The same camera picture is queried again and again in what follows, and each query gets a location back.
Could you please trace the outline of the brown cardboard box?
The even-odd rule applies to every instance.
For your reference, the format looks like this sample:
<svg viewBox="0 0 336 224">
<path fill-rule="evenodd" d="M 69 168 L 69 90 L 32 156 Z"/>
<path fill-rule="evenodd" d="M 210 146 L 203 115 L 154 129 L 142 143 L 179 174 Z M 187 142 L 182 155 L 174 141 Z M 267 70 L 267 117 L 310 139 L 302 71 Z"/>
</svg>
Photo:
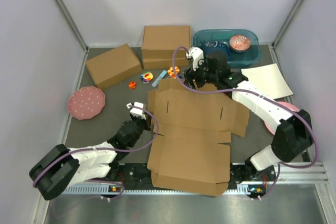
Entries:
<svg viewBox="0 0 336 224">
<path fill-rule="evenodd" d="M 213 85 L 195 93 L 171 78 L 148 92 L 148 108 L 158 132 L 148 160 L 153 186 L 222 195 L 230 180 L 231 136 L 245 136 L 249 110 Z"/>
</svg>

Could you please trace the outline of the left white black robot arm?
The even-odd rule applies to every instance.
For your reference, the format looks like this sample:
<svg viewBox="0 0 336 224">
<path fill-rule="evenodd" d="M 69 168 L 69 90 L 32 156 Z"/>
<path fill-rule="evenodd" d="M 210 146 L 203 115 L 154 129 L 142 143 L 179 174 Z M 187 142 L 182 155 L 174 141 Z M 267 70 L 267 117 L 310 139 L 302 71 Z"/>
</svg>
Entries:
<svg viewBox="0 0 336 224">
<path fill-rule="evenodd" d="M 137 118 L 122 123 L 109 140 L 84 148 L 52 148 L 29 172 L 33 187 L 44 200 L 52 200 L 68 187 L 92 179 L 114 180 L 119 174 L 119 161 L 133 149 L 144 131 L 151 130 L 151 118 Z"/>
</svg>

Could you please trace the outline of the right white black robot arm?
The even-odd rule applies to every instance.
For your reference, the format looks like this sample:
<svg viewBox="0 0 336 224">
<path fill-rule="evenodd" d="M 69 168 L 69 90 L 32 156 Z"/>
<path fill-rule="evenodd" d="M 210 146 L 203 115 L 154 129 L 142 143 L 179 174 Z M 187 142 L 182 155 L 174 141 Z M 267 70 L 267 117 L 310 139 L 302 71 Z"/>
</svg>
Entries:
<svg viewBox="0 0 336 224">
<path fill-rule="evenodd" d="M 185 58 L 191 63 L 184 71 L 187 87 L 196 89 L 213 84 L 263 120 L 273 134 L 267 147 L 247 158 L 243 178 L 256 180 L 265 169 L 292 161 L 313 144 L 310 114 L 293 110 L 263 94 L 245 75 L 231 71 L 223 52 L 205 55 L 202 49 L 192 47 Z"/>
</svg>

